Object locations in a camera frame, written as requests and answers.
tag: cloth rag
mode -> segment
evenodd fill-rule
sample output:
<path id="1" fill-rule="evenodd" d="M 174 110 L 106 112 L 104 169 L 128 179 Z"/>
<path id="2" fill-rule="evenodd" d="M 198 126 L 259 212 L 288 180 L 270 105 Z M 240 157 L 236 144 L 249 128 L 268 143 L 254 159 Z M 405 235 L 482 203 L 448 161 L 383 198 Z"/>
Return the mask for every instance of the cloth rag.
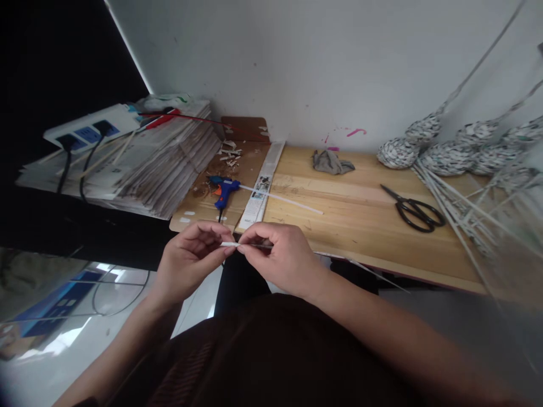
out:
<path id="1" fill-rule="evenodd" d="M 324 150 L 321 154 L 315 150 L 315 153 L 313 154 L 313 168 L 317 171 L 336 175 L 353 171 L 355 166 L 350 161 L 340 160 L 338 156 L 330 150 Z"/>

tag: hand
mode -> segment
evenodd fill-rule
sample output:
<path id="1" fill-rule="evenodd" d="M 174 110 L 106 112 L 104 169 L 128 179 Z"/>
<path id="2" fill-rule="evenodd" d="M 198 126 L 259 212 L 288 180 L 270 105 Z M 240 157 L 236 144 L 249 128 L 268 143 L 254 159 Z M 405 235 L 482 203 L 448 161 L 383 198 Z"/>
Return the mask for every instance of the hand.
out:
<path id="1" fill-rule="evenodd" d="M 208 274 L 235 251 L 235 247 L 221 247 L 224 241 L 234 241 L 230 230 L 205 220 L 192 223 L 171 239 L 162 253 L 148 301 L 169 309 L 189 298 Z"/>
<path id="2" fill-rule="evenodd" d="M 298 226 L 255 223 L 239 239 L 238 251 L 277 287 L 297 297 L 307 298 L 325 289 L 330 270 L 313 253 Z M 273 244 L 266 254 L 249 244 Z"/>

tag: scissor blade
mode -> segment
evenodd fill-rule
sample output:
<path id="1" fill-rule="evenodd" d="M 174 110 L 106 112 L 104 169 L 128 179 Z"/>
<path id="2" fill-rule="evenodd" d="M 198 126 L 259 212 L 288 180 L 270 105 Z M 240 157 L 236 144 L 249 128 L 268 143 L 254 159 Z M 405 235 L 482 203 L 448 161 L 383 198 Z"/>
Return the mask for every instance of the scissor blade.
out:
<path id="1" fill-rule="evenodd" d="M 386 186 L 384 186 L 383 184 L 380 184 L 381 188 L 384 189 L 386 191 L 387 194 L 389 194 L 390 196 L 392 196 L 392 198 L 394 198 L 395 200 L 397 200 L 398 202 L 401 202 L 402 201 L 402 197 L 400 195 L 398 195 L 397 193 L 395 193 L 392 189 L 389 189 L 387 188 Z"/>

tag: newspaper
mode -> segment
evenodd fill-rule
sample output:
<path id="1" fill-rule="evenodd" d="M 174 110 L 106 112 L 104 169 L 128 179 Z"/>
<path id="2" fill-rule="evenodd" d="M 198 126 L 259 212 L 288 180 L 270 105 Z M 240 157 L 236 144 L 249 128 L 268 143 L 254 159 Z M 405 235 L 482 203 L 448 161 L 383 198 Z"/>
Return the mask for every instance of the newspaper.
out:
<path id="1" fill-rule="evenodd" d="M 208 118 L 209 101 L 195 101 L 183 110 Z M 93 153 L 83 190 L 88 202 L 160 219 L 169 219 L 199 173 L 221 146 L 210 123 L 175 118 L 156 128 L 104 143 Z M 74 154 L 63 194 L 80 196 L 85 154 Z M 56 191 L 66 164 L 66 153 L 25 165 L 17 185 Z"/>
<path id="2" fill-rule="evenodd" d="M 271 180 L 273 178 L 273 174 L 275 173 L 275 169 L 277 168 L 277 163 L 279 162 L 284 146 L 284 141 L 276 141 L 271 144 L 264 163 L 262 164 L 262 168 L 260 169 L 254 189 L 262 192 L 270 191 L 270 187 L 272 185 Z M 238 226 L 241 229 L 247 229 L 253 223 L 262 221 L 267 201 L 267 195 L 252 192 Z"/>

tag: black scissors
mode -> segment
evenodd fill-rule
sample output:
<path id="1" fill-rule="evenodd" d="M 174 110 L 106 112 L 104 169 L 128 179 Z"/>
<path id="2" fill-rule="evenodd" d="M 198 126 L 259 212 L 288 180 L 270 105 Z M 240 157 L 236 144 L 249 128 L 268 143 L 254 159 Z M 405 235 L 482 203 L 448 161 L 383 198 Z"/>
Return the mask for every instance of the black scissors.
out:
<path id="1" fill-rule="evenodd" d="M 387 191 L 387 193 L 390 196 L 392 196 L 392 198 L 394 198 L 395 200 L 398 201 L 398 202 L 396 202 L 396 209 L 398 209 L 398 213 L 400 214 L 402 219 L 409 226 L 411 226 L 413 229 L 417 229 L 418 231 L 424 232 L 424 233 L 431 233 L 436 229 L 436 226 L 440 227 L 440 226 L 445 226 L 446 225 L 447 221 L 445 221 L 445 217 L 443 216 L 443 214 L 441 212 L 439 212 L 433 206 L 430 206 L 430 205 L 428 205 L 427 203 L 424 203 L 424 202 L 403 198 L 400 195 L 398 195 L 397 193 L 395 193 L 393 190 L 387 188 L 386 186 L 384 186 L 382 184 L 381 184 L 381 188 L 383 188 L 385 191 Z M 434 220 L 431 217 L 429 217 L 422 209 L 419 208 L 419 206 L 425 207 L 428 210 L 430 210 L 433 214 L 435 214 L 437 216 L 439 221 Z M 406 211 L 409 212 L 411 215 L 413 215 L 415 218 L 422 220 L 428 226 L 428 229 L 422 228 L 419 225 L 414 224 L 413 222 L 411 222 L 407 218 L 407 216 L 405 214 Z"/>

